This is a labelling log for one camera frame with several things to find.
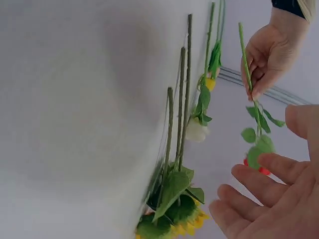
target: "yellow sunflower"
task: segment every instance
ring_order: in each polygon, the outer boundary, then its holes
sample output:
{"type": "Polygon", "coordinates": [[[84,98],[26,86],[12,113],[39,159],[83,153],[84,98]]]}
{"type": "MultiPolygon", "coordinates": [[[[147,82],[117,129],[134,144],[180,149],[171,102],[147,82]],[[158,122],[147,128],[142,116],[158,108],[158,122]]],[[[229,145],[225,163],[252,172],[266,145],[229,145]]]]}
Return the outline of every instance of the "yellow sunflower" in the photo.
{"type": "Polygon", "coordinates": [[[200,203],[188,195],[180,196],[180,205],[176,201],[166,212],[174,223],[174,234],[195,235],[195,230],[203,226],[210,217],[199,208],[200,203]]]}
{"type": "Polygon", "coordinates": [[[163,216],[157,224],[152,223],[154,213],[143,215],[137,226],[136,239],[173,239],[178,234],[170,219],[163,216]]]}

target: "red flower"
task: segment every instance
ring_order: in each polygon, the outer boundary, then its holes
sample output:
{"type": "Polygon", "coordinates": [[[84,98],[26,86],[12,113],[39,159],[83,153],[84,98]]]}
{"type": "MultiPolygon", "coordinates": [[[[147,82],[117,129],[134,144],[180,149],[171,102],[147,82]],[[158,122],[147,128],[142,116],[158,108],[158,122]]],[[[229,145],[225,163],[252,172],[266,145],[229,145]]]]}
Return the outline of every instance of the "red flower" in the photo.
{"type": "MultiPolygon", "coordinates": [[[[244,159],[244,165],[245,166],[248,166],[248,161],[247,161],[247,158],[244,159]]],[[[270,171],[266,168],[263,168],[263,167],[260,167],[259,172],[261,172],[262,174],[265,174],[265,175],[269,175],[270,174],[270,171]]]]}

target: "white rose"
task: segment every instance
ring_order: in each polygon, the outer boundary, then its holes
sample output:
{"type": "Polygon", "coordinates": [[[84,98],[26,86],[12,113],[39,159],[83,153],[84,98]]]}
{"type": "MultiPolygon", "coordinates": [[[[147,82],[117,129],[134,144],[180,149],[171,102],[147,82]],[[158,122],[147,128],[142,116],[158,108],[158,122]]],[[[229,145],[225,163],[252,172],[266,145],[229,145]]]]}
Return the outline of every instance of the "white rose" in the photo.
{"type": "Polygon", "coordinates": [[[186,128],[186,139],[195,142],[202,142],[205,140],[206,135],[209,134],[209,129],[202,126],[198,118],[191,118],[186,128]]]}

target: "dark sleeve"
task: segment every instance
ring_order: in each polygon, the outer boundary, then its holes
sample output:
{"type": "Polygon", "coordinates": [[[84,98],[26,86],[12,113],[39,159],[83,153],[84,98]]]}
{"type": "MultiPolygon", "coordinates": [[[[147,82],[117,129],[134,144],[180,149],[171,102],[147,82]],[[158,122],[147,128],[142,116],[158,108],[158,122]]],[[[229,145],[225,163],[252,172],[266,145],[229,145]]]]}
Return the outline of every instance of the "dark sleeve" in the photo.
{"type": "Polygon", "coordinates": [[[291,12],[305,19],[297,0],[272,0],[271,2],[273,3],[273,7],[291,12]]]}

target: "ceiling trim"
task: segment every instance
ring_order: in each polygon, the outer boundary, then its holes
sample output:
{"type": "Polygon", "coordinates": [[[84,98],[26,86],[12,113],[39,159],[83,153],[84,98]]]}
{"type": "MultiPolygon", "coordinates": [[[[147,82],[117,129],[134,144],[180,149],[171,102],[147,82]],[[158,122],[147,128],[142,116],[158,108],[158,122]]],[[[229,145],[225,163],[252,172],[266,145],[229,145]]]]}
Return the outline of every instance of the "ceiling trim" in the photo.
{"type": "MultiPolygon", "coordinates": [[[[238,85],[244,86],[241,80],[241,73],[238,71],[231,70],[226,67],[221,67],[220,73],[218,75],[220,79],[236,83],[238,85]]],[[[266,93],[266,96],[269,96],[277,101],[280,101],[287,105],[312,105],[310,102],[299,98],[298,96],[285,91],[279,87],[272,87],[266,93]]]]}

